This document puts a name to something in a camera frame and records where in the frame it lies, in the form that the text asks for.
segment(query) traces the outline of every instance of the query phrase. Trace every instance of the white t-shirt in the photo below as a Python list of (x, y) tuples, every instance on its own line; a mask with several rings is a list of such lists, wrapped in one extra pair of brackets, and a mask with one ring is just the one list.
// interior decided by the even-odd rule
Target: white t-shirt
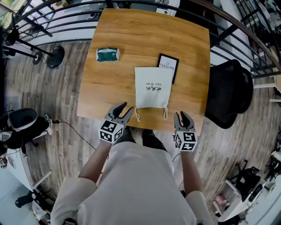
[(116, 144), (98, 187), (85, 178), (64, 179), (51, 224), (73, 218), (78, 225), (212, 225), (203, 194), (184, 198), (172, 171), (166, 151)]

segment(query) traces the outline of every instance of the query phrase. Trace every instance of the black chair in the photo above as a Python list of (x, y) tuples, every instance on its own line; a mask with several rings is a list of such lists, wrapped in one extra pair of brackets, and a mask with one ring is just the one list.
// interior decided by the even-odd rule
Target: black chair
[(242, 202), (244, 202), (247, 199), (250, 192), (255, 188), (255, 186), (260, 181), (260, 176), (256, 175), (259, 172), (259, 169), (255, 168), (255, 167), (246, 169), (248, 161), (247, 160), (244, 160), (244, 161), (245, 161), (245, 165), (242, 168), (242, 170), (238, 163), (235, 164), (238, 167), (239, 173), (237, 175), (235, 175), (234, 177), (228, 179), (228, 180), (232, 181), (236, 178), (236, 180), (232, 183), (235, 184), (235, 187), (240, 192)]
[(229, 220), (226, 220), (225, 222), (218, 222), (218, 225), (238, 225), (242, 220), (240, 217), (234, 216), (233, 218), (230, 218)]
[(223, 129), (230, 128), (237, 114), (249, 108), (253, 88), (251, 73), (238, 60), (211, 67), (205, 116)]

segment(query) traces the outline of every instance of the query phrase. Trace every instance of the black pants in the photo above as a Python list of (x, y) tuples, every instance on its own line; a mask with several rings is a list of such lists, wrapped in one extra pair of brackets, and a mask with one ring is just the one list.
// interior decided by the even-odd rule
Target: black pants
[[(153, 149), (162, 149), (167, 152), (165, 149), (164, 145), (162, 144), (161, 141), (157, 137), (155, 137), (154, 133), (152, 130), (144, 130), (142, 135), (142, 144), (143, 146), (153, 148)], [(124, 129), (123, 135), (116, 141), (115, 145), (117, 143), (121, 142), (133, 142), (136, 143), (135, 140), (132, 137), (132, 133), (130, 131), (129, 127), (126, 127)]]

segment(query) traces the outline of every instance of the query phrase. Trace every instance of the person's arm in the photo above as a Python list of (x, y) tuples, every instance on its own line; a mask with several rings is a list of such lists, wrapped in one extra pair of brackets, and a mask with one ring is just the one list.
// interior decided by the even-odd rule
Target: person's arm
[(213, 225), (213, 220), (203, 195), (203, 182), (191, 154), (181, 152), (181, 161), (184, 174), (185, 199), (196, 216), (198, 224)]
[(96, 182), (109, 154), (111, 144), (101, 142), (82, 168), (78, 178), (65, 178), (51, 212), (51, 224), (62, 225), (66, 218), (77, 219), (79, 205), (96, 190)]
[(97, 183), (111, 146), (111, 143), (102, 141), (84, 165), (78, 177), (86, 178)]
[(181, 152), (184, 174), (184, 191), (186, 195), (192, 191), (203, 192), (203, 182), (198, 173), (194, 160), (189, 152)]

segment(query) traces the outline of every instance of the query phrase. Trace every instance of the metal railing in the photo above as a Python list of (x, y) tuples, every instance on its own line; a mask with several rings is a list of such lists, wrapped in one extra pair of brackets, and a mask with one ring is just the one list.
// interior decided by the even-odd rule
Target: metal railing
[[(46, 0), (42, 4), (40, 4), (36, 7), (33, 7), (27, 13), (24, 13), (23, 15), (20, 15), (17, 18), (15, 18), (16, 24), (21, 23), (21, 25), (18, 27), (18, 30), (21, 33), (21, 39), (28, 42), (35, 37), (33, 35), (36, 33), (37, 33), (36, 38), (42, 37), (45, 35), (52, 37), (54, 33), (65, 32), (65, 31), (69, 31), (69, 30), (95, 28), (95, 26), (78, 26), (78, 27), (72, 27), (72, 28), (67, 28), (67, 29), (50, 31), (53, 28), (63, 27), (66, 25), (79, 24), (79, 23), (85, 23), (85, 22), (97, 22), (98, 21), (97, 18), (92, 18), (92, 19), (88, 19), (88, 20), (83, 19), (83, 20), (78, 20), (78, 21), (69, 21), (69, 22), (64, 22), (61, 24), (56, 24), (53, 26), (47, 26), (46, 28), (44, 28), (42, 25), (44, 25), (44, 24), (49, 25), (53, 21), (60, 20), (63, 18), (64, 19), (71, 18), (71, 17), (79, 16), (79, 15), (87, 15), (87, 14), (90, 15), (90, 14), (95, 14), (95, 13), (101, 14), (102, 9), (101, 10), (82, 11), (82, 12), (78, 12), (78, 13), (63, 15), (63, 16), (56, 17), (56, 18), (53, 16), (51, 19), (49, 19), (45, 22), (42, 22), (42, 23), (37, 22), (37, 20), (39, 18), (46, 17), (47, 15), (50, 15), (50, 14), (54, 15), (55, 13), (57, 13), (59, 11), (74, 8), (74, 7), (81, 7), (84, 5), (106, 3), (107, 8), (113, 8), (114, 4), (117, 5), (118, 3), (121, 3), (121, 2), (124, 3), (124, 0), (87, 1), (87, 2), (83, 2), (83, 3), (71, 4), (71, 5), (68, 5), (63, 8), (52, 10), (51, 12), (41, 14), (39, 17), (34, 18), (33, 20), (30, 20), (28, 18), (28, 16), (32, 15), (32, 13), (38, 12), (41, 9), (43, 9), (44, 7), (50, 8), (50, 6), (52, 4), (54, 4), (58, 1), (60, 1), (60, 0)], [(241, 15), (243, 16), (242, 20), (239, 21), (236, 18), (234, 18), (233, 16), (231, 16), (230, 14), (228, 14), (227, 12), (221, 10), (220, 8), (216, 7), (215, 5), (211, 4), (210, 2), (208, 2), (206, 0), (188, 0), (188, 1), (192, 2), (194, 4), (197, 4), (198, 7), (204, 8), (204, 10), (208, 11), (209, 13), (213, 13), (214, 15), (221, 17), (222, 19), (230, 22), (232, 25), (228, 28), (224, 28), (220, 24), (216, 23), (215, 21), (212, 21), (211, 19), (206, 18), (204, 15), (199, 15), (199, 14), (193, 13), (191, 11), (188, 11), (186, 9), (182, 9), (180, 7), (177, 8), (177, 7), (173, 7), (173, 6), (169, 6), (169, 5), (165, 5), (165, 4), (149, 2), (149, 1), (142, 1), (142, 0), (126, 0), (125, 2), (152, 5), (152, 6), (157, 6), (157, 7), (164, 8), (164, 9), (171, 9), (171, 10), (175, 10), (176, 12), (181, 12), (181, 13), (185, 13), (187, 15), (192, 15), (192, 16), (198, 18), (199, 20), (206, 22), (209, 27), (213, 27), (220, 31), (220, 34), (214, 33), (211, 30), (209, 32), (210, 40), (211, 40), (210, 41), (211, 53), (223, 58), (224, 60), (230, 60), (232, 58), (239, 60), (242, 64), (244, 64), (246, 67), (249, 68), (249, 70), (252, 72), (253, 78), (267, 77), (267, 76), (277, 75), (277, 74), (281, 73), (281, 65), (279, 63), (279, 62), (281, 62), (281, 57), (280, 57), (279, 47), (278, 47), (278, 44), (277, 44), (275, 36), (274, 36), (274, 32), (272, 30), (270, 32), (270, 34), (273, 36), (273, 40), (274, 40), (273, 43), (271, 43), (271, 44), (274, 45), (274, 47), (276, 49), (275, 54), (277, 55), (277, 58), (275, 56), (273, 56), (273, 54), (271, 53), (272, 48), (270, 47), (270, 45), (266, 46), (257, 37), (257, 35), (255, 33), (256, 24), (254, 23), (253, 26), (252, 25), (250, 26), (250, 28), (247, 28), (243, 24), (243, 23), (247, 24), (247, 23), (249, 23), (249, 21), (251, 23), (251, 19), (254, 18), (254, 15), (256, 13), (260, 13), (261, 15), (263, 15), (263, 12), (259, 7), (256, 7), (255, 9), (254, 8), (252, 8), (252, 9), (244, 8), (243, 9), (240, 6), (238, 6), (238, 9), (240, 10)], [(247, 1), (247, 0), (234, 0), (234, 1), (237, 4), (238, 2)], [(11, 29), (12, 29), (12, 26), (10, 25), (5, 29), (5, 32), (9, 32)], [(249, 38), (249, 43), (245, 42), (245, 40), (243, 40), (242, 38), (240, 38), (236, 34), (234, 34), (236, 30), (241, 30)], [(247, 49), (247, 51), (250, 52), (250, 54), (243, 51), (240, 47), (238, 47), (237, 45), (235, 45), (231, 41), (229, 41), (228, 37), (231, 37), (232, 39), (234, 39), (234, 40), (238, 41), (240, 44), (242, 44), (245, 47), (245, 49)], [(239, 55), (234, 53), (233, 51), (225, 48), (224, 44), (235, 49), (235, 52), (239, 52)]]
[[(279, 62), (281, 62), (281, 57), (280, 57), (280, 51), (279, 51), (279, 46), (278, 42), (275, 36), (275, 32), (272, 30), (264, 12), (262, 11), (259, 3), (256, 0), (235, 0), (235, 3), (237, 5), (237, 9), (239, 10), (241, 15), (250, 15), (246, 20), (243, 21), (244, 25), (249, 27), (253, 33), (257, 35), (257, 37), (261, 37), (262, 34), (260, 32), (260, 29), (266, 29), (268, 30), (268, 34), (271, 37), (271, 43), (266, 43), (267, 47), (269, 50), (271, 50), (271, 46), (274, 46), (276, 51), (276, 55), (278, 57)], [(263, 51), (259, 48), (258, 45), (255, 43), (253, 44), (254, 48), (256, 49), (257, 52), (260, 54), (263, 53)], [(260, 61), (260, 58), (258, 58), (259, 64), (262, 65), (263, 63)], [(252, 72), (259, 71), (259, 68), (254, 67), (251, 69)]]

